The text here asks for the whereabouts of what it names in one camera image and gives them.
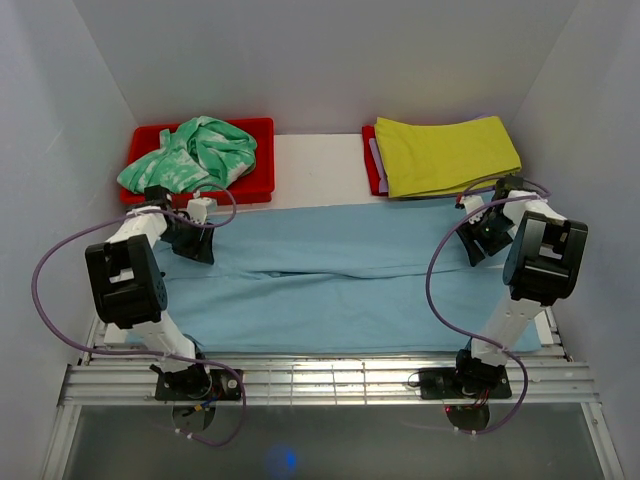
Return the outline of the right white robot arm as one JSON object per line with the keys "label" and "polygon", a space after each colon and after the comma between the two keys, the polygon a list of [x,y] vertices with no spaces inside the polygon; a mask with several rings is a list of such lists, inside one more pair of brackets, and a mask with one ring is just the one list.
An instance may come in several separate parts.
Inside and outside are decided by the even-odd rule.
{"label": "right white robot arm", "polygon": [[492,202],[456,229],[471,266],[504,249],[506,293],[478,338],[456,356],[451,382],[464,397],[511,395],[505,365],[528,325],[545,308],[573,292],[588,226],[557,213],[523,178],[496,181]]}

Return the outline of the light blue trousers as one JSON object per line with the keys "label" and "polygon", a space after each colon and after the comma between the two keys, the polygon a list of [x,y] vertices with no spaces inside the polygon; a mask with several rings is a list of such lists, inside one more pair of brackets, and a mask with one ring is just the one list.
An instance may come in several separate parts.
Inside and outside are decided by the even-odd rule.
{"label": "light blue trousers", "polygon": [[168,311],[209,352],[455,351],[505,294],[496,255],[471,267],[448,201],[245,212],[219,229],[213,265],[154,253]]}

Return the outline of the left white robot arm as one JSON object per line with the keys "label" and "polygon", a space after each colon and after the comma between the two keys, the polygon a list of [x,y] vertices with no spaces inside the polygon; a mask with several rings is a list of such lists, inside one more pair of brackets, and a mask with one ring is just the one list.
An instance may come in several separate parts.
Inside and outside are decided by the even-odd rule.
{"label": "left white robot arm", "polygon": [[178,256],[213,264],[214,227],[207,217],[215,208],[213,199],[196,195],[178,209],[167,189],[149,187],[145,201],[127,212],[115,234],[85,250],[99,318],[122,332],[135,333],[147,349],[161,354],[151,370],[158,376],[162,396],[208,399],[213,380],[209,369],[196,362],[204,357],[199,347],[168,313],[168,292],[153,247],[162,241]]}

